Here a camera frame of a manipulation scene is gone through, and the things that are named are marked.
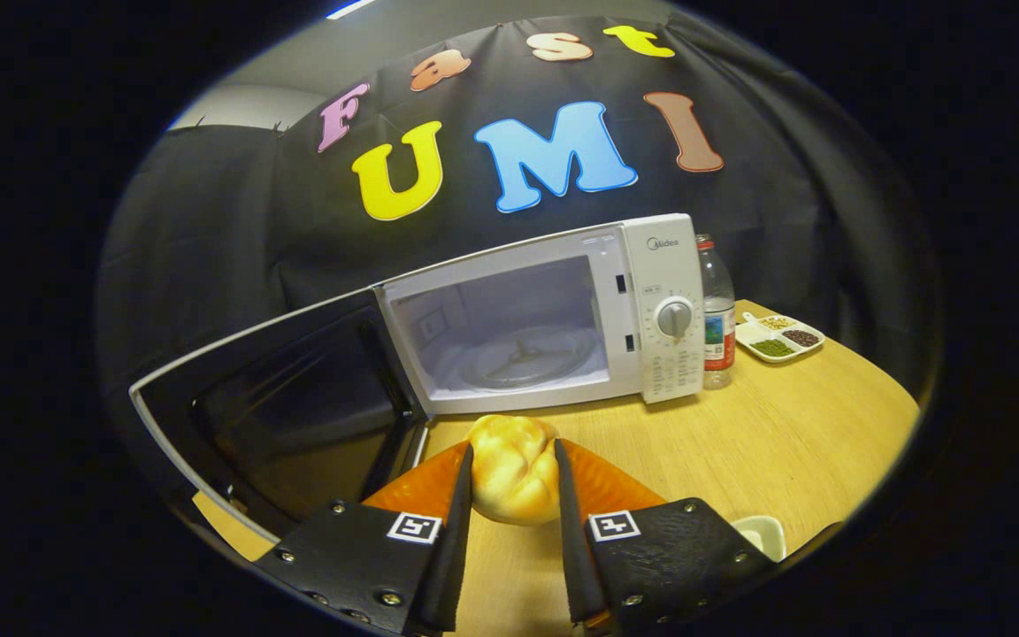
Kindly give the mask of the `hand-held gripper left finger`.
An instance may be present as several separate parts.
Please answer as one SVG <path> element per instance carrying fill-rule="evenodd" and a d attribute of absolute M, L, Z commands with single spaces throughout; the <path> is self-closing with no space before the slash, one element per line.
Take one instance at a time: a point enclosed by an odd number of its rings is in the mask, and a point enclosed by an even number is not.
<path fill-rule="evenodd" d="M 363 503 L 334 500 L 256 561 L 307 601 L 396 636 L 455 630 L 471 445 L 437 453 Z"/>

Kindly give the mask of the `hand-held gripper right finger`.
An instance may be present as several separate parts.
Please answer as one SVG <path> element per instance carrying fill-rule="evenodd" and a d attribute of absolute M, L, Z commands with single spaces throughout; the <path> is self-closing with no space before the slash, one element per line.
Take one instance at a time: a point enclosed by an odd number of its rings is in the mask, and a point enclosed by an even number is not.
<path fill-rule="evenodd" d="M 700 497 L 668 503 L 564 438 L 554 452 L 575 632 L 667 632 L 775 575 L 777 562 Z"/>

